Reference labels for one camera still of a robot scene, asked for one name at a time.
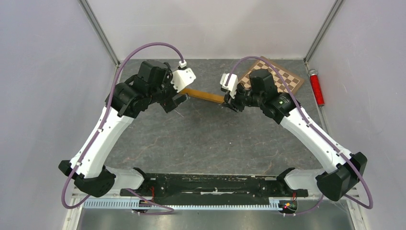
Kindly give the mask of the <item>wooden picture frame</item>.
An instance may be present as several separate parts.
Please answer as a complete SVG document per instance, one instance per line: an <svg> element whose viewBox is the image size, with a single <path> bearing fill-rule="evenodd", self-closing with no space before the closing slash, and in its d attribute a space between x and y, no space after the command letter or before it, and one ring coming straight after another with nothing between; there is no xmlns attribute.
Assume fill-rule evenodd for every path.
<svg viewBox="0 0 406 230"><path fill-rule="evenodd" d="M203 92L195 89L188 89L185 88L181 92L181 94L187 94L190 97L198 98L198 99L203 99L206 101L211 101L215 103L222 104L224 102L224 96L209 93L209 92Z"/></svg>

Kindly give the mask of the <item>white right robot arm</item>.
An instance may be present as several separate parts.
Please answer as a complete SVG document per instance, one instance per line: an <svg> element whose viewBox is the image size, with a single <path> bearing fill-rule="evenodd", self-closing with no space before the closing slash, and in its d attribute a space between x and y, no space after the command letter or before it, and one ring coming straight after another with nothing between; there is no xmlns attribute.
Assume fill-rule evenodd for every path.
<svg viewBox="0 0 406 230"><path fill-rule="evenodd" d="M242 112L245 107L258 107L266 117L297 137L322 166L317 170L285 170L278 176L277 191L288 196L298 189L314 190L332 201L339 201L360 182L354 170L363 174L367 163L365 155L351 153L334 141L290 94L277 90L268 70L252 71L249 80L251 87L246 88L235 74L223 74L220 80L221 90L226 92L223 105L236 112Z"/></svg>

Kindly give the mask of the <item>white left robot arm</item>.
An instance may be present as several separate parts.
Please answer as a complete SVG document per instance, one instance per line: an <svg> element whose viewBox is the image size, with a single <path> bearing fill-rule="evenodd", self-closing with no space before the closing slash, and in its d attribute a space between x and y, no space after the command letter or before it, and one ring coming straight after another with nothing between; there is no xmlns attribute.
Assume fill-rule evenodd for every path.
<svg viewBox="0 0 406 230"><path fill-rule="evenodd" d="M105 165L118 138L130 124L154 103L166 113L187 100L180 92L194 82L191 68L180 64L171 69L169 63L146 60L137 74L118 83L110 105L105 105L101 117L80 151L70 160L61 161L59 169L72 175L74 185L82 192L101 197L112 189L130 188L140 196L150 190L150 182L140 169L116 169Z"/></svg>

